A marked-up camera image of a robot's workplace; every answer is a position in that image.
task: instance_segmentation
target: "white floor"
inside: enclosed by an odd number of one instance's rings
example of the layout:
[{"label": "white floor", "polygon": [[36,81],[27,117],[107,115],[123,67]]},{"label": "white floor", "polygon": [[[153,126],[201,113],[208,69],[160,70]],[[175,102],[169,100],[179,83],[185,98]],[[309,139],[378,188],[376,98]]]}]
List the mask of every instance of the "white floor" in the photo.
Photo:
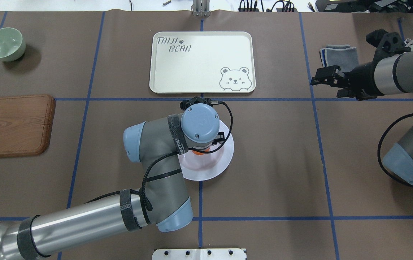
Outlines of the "white floor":
[{"label": "white floor", "polygon": [[[132,0],[133,10],[190,10],[193,0]],[[240,0],[210,0],[211,10],[238,10]],[[271,8],[275,0],[263,0],[264,9]],[[307,7],[311,2],[315,7],[316,0],[293,0],[299,12],[310,12]],[[130,10],[129,0],[0,0],[0,10],[14,11],[90,11],[90,10]]]}]

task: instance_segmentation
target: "round plate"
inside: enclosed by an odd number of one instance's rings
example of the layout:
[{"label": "round plate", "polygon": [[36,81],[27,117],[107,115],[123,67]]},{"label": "round plate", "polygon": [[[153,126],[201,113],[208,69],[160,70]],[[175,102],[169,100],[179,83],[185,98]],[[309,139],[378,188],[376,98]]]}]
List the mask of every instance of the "round plate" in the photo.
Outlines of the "round plate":
[{"label": "round plate", "polygon": [[[227,136],[229,128],[222,121],[219,121],[219,131],[224,132],[224,135]],[[212,145],[210,151],[215,150],[218,146],[219,144]],[[188,151],[183,155],[178,155],[178,158],[185,179],[206,181],[222,173],[228,167],[233,155],[234,138],[231,134],[223,147],[214,153],[196,155],[192,151]]]}]

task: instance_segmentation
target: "wooden tray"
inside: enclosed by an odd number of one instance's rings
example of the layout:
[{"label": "wooden tray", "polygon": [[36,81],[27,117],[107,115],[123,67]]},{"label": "wooden tray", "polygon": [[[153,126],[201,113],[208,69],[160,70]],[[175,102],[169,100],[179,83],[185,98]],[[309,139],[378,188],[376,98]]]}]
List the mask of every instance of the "wooden tray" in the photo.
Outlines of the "wooden tray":
[{"label": "wooden tray", "polygon": [[49,95],[0,97],[0,158],[44,152],[54,110],[55,100]]}]

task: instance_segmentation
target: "orange object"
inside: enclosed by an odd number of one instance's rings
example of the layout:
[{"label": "orange object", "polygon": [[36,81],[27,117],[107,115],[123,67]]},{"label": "orange object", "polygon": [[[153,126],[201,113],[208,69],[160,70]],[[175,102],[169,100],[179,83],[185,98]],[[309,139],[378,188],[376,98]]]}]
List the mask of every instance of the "orange object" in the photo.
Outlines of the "orange object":
[{"label": "orange object", "polygon": [[[208,152],[209,150],[210,150],[210,147],[208,147],[207,149],[205,149],[204,151],[205,152]],[[204,153],[199,153],[199,152],[196,152],[196,151],[192,151],[195,155],[204,155]]]}]

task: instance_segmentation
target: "brown table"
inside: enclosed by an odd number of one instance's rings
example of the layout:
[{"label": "brown table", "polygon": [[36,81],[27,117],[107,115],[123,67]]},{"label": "brown table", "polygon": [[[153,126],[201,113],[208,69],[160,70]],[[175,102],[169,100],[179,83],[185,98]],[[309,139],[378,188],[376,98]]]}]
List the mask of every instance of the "brown table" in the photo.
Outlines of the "brown table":
[{"label": "brown table", "polygon": [[[249,259],[413,259],[413,189],[376,161],[386,127],[413,112],[413,94],[358,102],[309,86],[326,44],[358,47],[375,29],[413,37],[413,14],[232,13],[205,21],[179,12],[0,13],[19,29],[25,56],[0,62],[0,96],[56,98],[51,143],[40,156],[0,159],[0,219],[22,220],[136,188],[122,132],[179,112],[189,94],[149,90],[152,37],[159,31],[246,31],[253,37],[256,90],[208,94],[234,113],[234,158],[210,181],[186,181],[194,209],[187,227],[155,225],[64,251],[59,258],[150,259],[157,248],[243,247]],[[218,108],[228,124],[228,114]],[[385,140],[385,151],[413,124]]]}]

